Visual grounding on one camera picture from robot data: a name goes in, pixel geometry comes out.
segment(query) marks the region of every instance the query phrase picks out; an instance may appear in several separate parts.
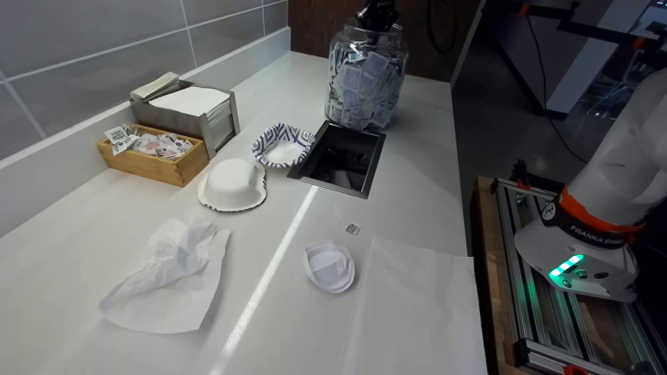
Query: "glass jar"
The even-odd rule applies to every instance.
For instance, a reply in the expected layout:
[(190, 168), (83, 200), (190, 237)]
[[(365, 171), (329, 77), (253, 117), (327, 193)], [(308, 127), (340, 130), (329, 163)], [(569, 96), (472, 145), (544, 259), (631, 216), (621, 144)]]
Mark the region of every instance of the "glass jar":
[(403, 27), (370, 32), (352, 19), (329, 45), (327, 118), (345, 127), (392, 122), (408, 52)]

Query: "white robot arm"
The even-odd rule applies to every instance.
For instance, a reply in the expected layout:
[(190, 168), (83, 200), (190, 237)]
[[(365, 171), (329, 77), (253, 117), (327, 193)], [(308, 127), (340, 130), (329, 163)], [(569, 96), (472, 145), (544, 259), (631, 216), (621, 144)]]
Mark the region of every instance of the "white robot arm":
[(631, 303), (639, 265), (627, 242), (665, 196), (667, 69), (639, 85), (585, 171), (518, 231), (518, 250), (562, 289)]

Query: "tissue box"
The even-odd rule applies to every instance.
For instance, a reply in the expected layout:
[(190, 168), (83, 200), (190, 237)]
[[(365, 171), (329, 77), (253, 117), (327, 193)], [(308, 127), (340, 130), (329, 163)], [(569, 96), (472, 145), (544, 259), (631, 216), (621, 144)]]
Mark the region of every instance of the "tissue box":
[(182, 82), (178, 80), (178, 75), (163, 75), (160, 80), (141, 87), (142, 92), (141, 89), (132, 92), (129, 105), (132, 105), (134, 117), (141, 122), (202, 138), (208, 158), (213, 158), (216, 152), (239, 134), (233, 92), (227, 92), (229, 101), (213, 109), (208, 114), (201, 114), (201, 117), (193, 117), (193, 114), (169, 110), (169, 109), (157, 109), (151, 105), (151, 101), (154, 97), (160, 97), (172, 92), (180, 92), (190, 85), (194, 84)]
[[(145, 126), (138, 126), (138, 127), (142, 134), (173, 134), (173, 132), (163, 132), (163, 130), (145, 127)], [(187, 138), (182, 134), (175, 134), (175, 135), (193, 144), (193, 150), (187, 150), (180, 158), (160, 158), (160, 157), (151, 157), (136, 150), (127, 150), (120, 157), (113, 157), (108, 140), (103, 140), (99, 144), (99, 150), (110, 168), (120, 168), (125, 174), (142, 175), (142, 178), (173, 183), (173, 186), (187, 186), (190, 180), (194, 180), (197, 174), (201, 174), (207, 166), (208, 154), (202, 140)]]

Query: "cable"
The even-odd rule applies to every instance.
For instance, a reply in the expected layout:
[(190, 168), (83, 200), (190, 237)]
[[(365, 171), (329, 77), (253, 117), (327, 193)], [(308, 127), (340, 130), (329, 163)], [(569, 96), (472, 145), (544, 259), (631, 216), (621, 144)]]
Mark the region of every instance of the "cable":
[[(533, 24), (530, 21), (530, 16), (525, 16), (527, 21), (527, 30), (533, 38), (533, 44), (536, 44), (536, 52), (538, 52), (538, 62), (540, 62), (540, 74), (543, 74), (543, 107), (547, 110), (547, 69), (544, 69), (544, 58), (543, 58), (543, 49), (540, 49), (540, 41), (538, 41), (538, 35), (536, 35), (536, 30), (533, 30)], [(586, 165), (588, 160), (585, 157), (580, 157), (569, 144), (567, 140), (563, 138), (563, 134), (559, 132), (555, 118), (547, 113), (547, 121), (551, 122), (551, 127), (555, 130), (555, 134), (559, 135), (563, 149), (574, 157), (578, 158), (581, 165)]]
[(425, 4), (425, 34), (430, 35), (430, 41), (433, 45), (433, 50), (442, 56), (448, 56), (454, 52), (457, 49), (457, 40), (458, 40), (458, 15), (457, 15), (457, 0), (450, 0), (450, 10), (452, 10), (452, 27), (450, 27), (450, 44), (447, 49), (442, 49), (439, 44), (435, 32), (433, 32), (433, 0), (428, 0)]

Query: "gray tile wall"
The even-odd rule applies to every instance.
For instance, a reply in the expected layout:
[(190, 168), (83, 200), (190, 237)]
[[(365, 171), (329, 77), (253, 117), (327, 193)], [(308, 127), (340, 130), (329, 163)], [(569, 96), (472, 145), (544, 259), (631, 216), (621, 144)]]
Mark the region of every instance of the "gray tile wall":
[(287, 26), (287, 0), (5, 0), (0, 160)]

